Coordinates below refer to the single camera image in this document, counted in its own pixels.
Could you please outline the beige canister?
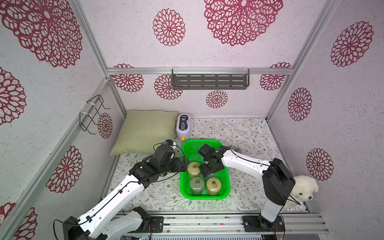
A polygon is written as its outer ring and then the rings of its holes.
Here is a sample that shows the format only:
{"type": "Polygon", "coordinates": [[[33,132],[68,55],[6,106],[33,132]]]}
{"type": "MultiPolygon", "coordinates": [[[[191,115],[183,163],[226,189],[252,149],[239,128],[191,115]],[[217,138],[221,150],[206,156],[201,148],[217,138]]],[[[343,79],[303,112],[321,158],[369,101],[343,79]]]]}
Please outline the beige canister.
{"type": "Polygon", "coordinates": [[[188,175],[190,179],[200,176],[201,170],[199,167],[200,167],[200,164],[197,162],[191,162],[188,165],[188,175]]]}
{"type": "Polygon", "coordinates": [[[211,177],[206,183],[206,192],[209,196],[216,196],[222,188],[222,183],[218,178],[211,177]]]}

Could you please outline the blue-grey canister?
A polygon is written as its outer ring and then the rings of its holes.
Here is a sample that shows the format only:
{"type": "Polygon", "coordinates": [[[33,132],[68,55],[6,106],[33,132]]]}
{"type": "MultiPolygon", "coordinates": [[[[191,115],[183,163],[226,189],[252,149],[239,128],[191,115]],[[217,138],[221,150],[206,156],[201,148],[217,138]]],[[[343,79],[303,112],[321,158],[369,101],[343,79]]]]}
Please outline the blue-grey canister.
{"type": "Polygon", "coordinates": [[[230,146],[231,150],[233,150],[234,152],[237,152],[237,153],[242,153],[243,151],[241,150],[241,148],[239,147],[236,147],[236,146],[230,146]]]}

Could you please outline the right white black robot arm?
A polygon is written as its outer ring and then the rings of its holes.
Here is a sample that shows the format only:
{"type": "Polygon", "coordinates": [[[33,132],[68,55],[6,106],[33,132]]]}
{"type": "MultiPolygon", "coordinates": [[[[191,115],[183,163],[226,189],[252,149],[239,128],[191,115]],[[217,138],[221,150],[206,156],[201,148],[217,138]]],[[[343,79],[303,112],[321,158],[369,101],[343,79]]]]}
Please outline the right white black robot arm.
{"type": "Polygon", "coordinates": [[[261,225],[271,225],[275,222],[296,184],[283,161],[277,158],[262,161],[237,154],[229,147],[220,146],[214,149],[207,144],[203,145],[198,153],[204,160],[199,169],[205,178],[227,167],[261,180],[267,200],[259,214],[259,222],[261,225]]]}

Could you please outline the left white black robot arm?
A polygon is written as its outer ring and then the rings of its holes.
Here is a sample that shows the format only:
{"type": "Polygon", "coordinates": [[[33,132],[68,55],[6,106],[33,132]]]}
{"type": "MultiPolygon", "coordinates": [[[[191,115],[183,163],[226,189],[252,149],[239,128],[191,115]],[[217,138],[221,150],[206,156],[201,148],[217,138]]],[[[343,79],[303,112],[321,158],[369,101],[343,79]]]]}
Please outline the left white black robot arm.
{"type": "Polygon", "coordinates": [[[65,240],[118,240],[124,234],[147,231],[151,216],[136,207],[118,219],[115,215],[159,178],[170,173],[173,177],[186,172],[190,163],[184,153],[176,155],[178,146],[171,140],[160,144],[154,154],[137,162],[124,180],[96,206],[78,218],[63,222],[65,240]]]}

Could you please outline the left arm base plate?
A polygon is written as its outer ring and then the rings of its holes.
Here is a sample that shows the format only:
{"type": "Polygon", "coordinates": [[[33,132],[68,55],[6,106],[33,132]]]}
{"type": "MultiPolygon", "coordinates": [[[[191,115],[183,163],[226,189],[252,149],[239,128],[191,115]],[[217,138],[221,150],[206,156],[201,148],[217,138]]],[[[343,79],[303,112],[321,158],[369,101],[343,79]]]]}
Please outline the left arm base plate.
{"type": "Polygon", "coordinates": [[[162,233],[164,227],[164,217],[149,217],[142,222],[142,233],[162,233]]]}

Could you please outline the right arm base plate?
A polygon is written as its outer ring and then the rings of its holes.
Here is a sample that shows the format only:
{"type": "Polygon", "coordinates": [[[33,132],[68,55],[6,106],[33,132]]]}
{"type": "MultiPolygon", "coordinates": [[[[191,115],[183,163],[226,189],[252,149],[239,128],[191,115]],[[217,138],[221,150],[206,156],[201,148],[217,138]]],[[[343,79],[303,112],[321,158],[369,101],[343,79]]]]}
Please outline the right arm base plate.
{"type": "Polygon", "coordinates": [[[243,225],[245,232],[267,232],[267,233],[277,233],[285,232],[285,224],[283,223],[283,218],[277,216],[274,222],[269,222],[264,219],[261,215],[258,216],[243,216],[243,225]]]}

